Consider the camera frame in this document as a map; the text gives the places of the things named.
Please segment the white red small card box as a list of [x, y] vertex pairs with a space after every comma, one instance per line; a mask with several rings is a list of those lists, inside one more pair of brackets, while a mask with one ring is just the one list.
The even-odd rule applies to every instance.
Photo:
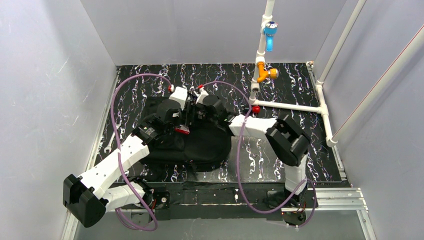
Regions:
[[181, 133], [181, 134], [184, 134], [184, 135], [189, 135], [190, 134], [190, 130], [187, 127], [185, 127], [185, 126], [176, 127], [174, 130], [177, 133]]

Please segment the black student backpack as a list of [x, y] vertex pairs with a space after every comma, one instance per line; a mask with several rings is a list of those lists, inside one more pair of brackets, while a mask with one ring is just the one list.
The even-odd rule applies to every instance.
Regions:
[[190, 133], [162, 131], [161, 109], [179, 107], [178, 102], [163, 96], [147, 98], [141, 112], [141, 123], [131, 132], [141, 138], [149, 150], [149, 155], [140, 162], [147, 165], [185, 165], [197, 172], [209, 172], [226, 160], [232, 148], [232, 136], [210, 123], [185, 126], [185, 107], [181, 110], [180, 126], [188, 128]]

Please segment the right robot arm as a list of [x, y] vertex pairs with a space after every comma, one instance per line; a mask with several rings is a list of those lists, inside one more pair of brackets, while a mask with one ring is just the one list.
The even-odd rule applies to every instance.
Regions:
[[194, 99], [194, 121], [222, 130], [231, 137], [267, 140], [285, 170], [284, 193], [299, 201], [307, 190], [306, 162], [310, 138], [287, 114], [257, 118], [228, 111], [216, 95]]

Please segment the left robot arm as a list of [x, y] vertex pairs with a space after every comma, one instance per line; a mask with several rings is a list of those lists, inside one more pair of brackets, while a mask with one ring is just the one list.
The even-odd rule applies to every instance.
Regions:
[[157, 229], [158, 221], [145, 200], [152, 194], [151, 188], [131, 182], [125, 171], [152, 153], [150, 144], [158, 137], [178, 126], [185, 105], [185, 100], [165, 99], [152, 119], [143, 122], [124, 142], [118, 141], [117, 148], [104, 160], [79, 176], [70, 174], [64, 179], [63, 205], [85, 228], [97, 224], [111, 210], [122, 215], [122, 207], [141, 204], [154, 223], [153, 230]]

